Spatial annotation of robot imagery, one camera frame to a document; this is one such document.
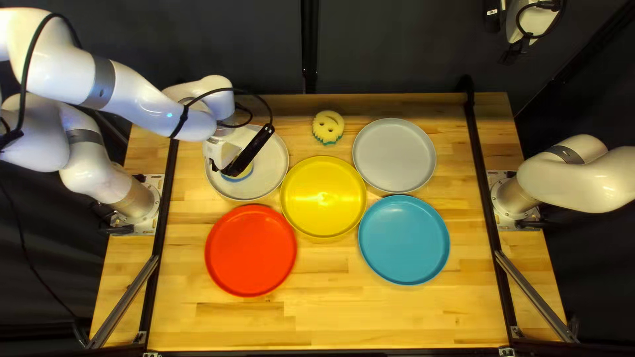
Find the red plate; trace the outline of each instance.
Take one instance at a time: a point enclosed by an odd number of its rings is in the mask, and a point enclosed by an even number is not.
[[[233,209],[212,227],[205,244],[205,265],[221,289],[256,297],[286,279],[296,253],[295,233],[280,213],[247,205]]]

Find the wooden table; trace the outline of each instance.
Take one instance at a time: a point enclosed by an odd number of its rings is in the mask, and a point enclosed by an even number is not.
[[[332,244],[311,243],[297,233],[292,274],[272,293],[242,299],[208,276],[203,246],[212,225],[244,203],[219,196],[203,171],[201,143],[181,142],[159,272],[149,349],[157,351],[262,349],[373,349],[497,347],[507,334],[461,108],[462,94],[272,95],[276,133],[290,166],[315,156],[352,164],[357,132],[379,118],[405,118],[432,139],[438,162],[433,178],[413,192],[431,204],[450,232],[450,258],[432,281],[392,285],[372,272],[359,252],[356,231]],[[256,108],[257,104],[244,99]],[[311,135],[313,114],[340,112],[344,137],[323,146]],[[523,161],[505,93],[478,93],[475,106],[489,170],[515,170]],[[255,118],[256,123],[264,118]],[[168,139],[133,127],[125,168],[163,173]],[[368,205],[382,196],[369,185]],[[280,211],[279,190],[257,200]],[[542,232],[503,232],[505,254],[564,318]],[[152,250],[153,237],[111,237],[93,317],[95,333]],[[518,325],[534,338],[557,339],[510,281]],[[108,345],[129,343],[138,331],[143,297],[137,297]]]

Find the white plate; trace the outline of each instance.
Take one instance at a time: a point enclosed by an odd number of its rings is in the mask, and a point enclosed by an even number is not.
[[[389,193],[407,193],[432,177],[436,151],[417,125],[385,118],[366,125],[353,143],[353,162],[368,184]]]
[[[245,125],[223,137],[223,140],[245,148],[260,129],[260,125]],[[220,171],[212,171],[208,162],[205,162],[205,174],[211,186],[227,198],[236,201],[252,201],[261,198],[280,185],[289,169],[289,153],[282,138],[274,133],[253,158],[252,163],[251,175],[239,182],[231,182],[223,178]]]

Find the blue plate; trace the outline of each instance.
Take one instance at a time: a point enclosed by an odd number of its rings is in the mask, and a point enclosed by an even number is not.
[[[375,203],[359,224],[359,248],[382,278],[418,285],[439,274],[450,254],[450,234],[432,206],[411,196]]]

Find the green sponge scrubber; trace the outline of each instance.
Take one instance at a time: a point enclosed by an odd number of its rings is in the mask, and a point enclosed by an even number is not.
[[[344,134],[344,118],[334,111],[321,111],[313,118],[313,136],[324,145],[335,144]]]

